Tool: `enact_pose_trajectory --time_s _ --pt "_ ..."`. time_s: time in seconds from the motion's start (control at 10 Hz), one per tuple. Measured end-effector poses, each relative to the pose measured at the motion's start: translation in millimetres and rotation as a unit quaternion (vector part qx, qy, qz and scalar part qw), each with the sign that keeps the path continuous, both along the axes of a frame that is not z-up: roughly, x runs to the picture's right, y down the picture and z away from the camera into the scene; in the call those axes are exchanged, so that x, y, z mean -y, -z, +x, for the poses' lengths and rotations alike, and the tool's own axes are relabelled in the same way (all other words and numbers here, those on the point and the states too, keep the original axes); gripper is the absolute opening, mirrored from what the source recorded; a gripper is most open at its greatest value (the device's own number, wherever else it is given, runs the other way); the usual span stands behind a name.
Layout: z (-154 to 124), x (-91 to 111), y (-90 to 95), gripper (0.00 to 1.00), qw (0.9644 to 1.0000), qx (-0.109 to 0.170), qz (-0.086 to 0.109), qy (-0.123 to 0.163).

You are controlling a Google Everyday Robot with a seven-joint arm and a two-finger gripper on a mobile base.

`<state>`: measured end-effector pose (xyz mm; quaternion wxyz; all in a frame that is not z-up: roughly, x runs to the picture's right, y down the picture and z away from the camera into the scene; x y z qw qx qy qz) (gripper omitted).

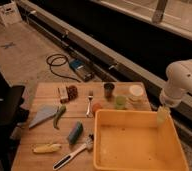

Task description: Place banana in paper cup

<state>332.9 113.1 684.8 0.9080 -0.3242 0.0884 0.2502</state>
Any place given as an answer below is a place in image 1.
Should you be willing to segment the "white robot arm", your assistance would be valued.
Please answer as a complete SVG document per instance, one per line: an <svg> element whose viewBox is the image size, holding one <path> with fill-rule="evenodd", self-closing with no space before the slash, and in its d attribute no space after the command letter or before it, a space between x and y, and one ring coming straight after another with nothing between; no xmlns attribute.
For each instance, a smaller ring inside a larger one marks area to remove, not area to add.
<svg viewBox="0 0 192 171"><path fill-rule="evenodd" d="M177 107L185 94L192 94L192 59L172 62L166 68L166 76L168 80L159 95L158 125L165 122L171 108Z"/></svg>

